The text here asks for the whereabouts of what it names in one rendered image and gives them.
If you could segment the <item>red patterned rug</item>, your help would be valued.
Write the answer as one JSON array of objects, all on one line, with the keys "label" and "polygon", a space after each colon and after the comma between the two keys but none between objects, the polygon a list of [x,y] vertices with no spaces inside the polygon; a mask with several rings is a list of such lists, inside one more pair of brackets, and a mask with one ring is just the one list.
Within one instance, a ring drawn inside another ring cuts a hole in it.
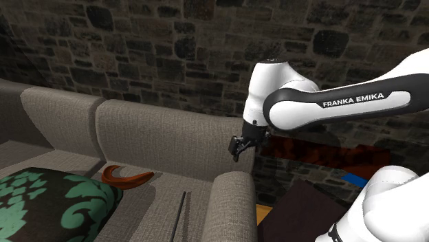
[{"label": "red patterned rug", "polygon": [[261,155],[336,168],[362,179],[370,179],[378,169],[390,165],[392,157],[386,148],[363,144],[343,148],[281,136],[270,137]]}]

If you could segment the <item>grey fabric sofa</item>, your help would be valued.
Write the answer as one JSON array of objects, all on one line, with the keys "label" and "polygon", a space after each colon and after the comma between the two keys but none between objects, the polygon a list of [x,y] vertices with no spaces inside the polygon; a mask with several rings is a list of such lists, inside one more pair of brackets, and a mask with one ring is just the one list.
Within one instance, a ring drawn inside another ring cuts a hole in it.
[{"label": "grey fabric sofa", "polygon": [[0,179],[37,167],[102,182],[155,175],[123,197],[94,242],[257,242],[254,151],[234,162],[238,118],[0,79]]}]

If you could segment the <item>thin black stick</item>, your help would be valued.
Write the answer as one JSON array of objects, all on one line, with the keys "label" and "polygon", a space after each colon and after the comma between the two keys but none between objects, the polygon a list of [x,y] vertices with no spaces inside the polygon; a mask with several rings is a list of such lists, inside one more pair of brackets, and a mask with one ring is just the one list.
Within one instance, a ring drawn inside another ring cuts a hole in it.
[{"label": "thin black stick", "polygon": [[180,204],[179,204],[179,207],[178,207],[177,216],[175,218],[175,222],[174,222],[174,226],[173,226],[173,229],[172,229],[172,232],[171,232],[171,235],[170,235],[169,242],[173,242],[174,241],[175,233],[177,231],[177,226],[178,226],[178,223],[179,223],[179,218],[180,218],[181,213],[182,213],[182,208],[184,206],[185,198],[186,198],[186,191],[184,191],[182,193],[181,201],[180,201]]}]

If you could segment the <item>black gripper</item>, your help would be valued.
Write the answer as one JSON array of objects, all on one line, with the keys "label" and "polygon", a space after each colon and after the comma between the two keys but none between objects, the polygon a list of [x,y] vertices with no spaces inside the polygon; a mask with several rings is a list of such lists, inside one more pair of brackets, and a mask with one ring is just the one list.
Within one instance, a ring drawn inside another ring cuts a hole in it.
[{"label": "black gripper", "polygon": [[246,149],[263,144],[271,136],[266,126],[257,126],[243,121],[241,137],[232,136],[228,150],[233,160],[238,162],[239,156]]}]

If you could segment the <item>dark robot stand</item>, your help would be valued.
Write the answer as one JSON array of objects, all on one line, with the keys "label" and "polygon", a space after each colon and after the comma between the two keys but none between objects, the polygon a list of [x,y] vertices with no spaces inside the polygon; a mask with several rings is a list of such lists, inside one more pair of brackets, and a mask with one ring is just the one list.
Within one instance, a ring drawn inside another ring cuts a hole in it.
[{"label": "dark robot stand", "polygon": [[315,242],[348,210],[309,181],[295,181],[257,226],[258,242]]}]

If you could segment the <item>green and black patterned cushion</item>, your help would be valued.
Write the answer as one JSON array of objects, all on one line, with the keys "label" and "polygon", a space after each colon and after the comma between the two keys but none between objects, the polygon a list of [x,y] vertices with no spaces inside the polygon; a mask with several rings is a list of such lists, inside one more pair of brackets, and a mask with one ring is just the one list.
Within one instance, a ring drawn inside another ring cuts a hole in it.
[{"label": "green and black patterned cushion", "polygon": [[24,168],[0,179],[0,242],[94,242],[122,197],[82,175]]}]

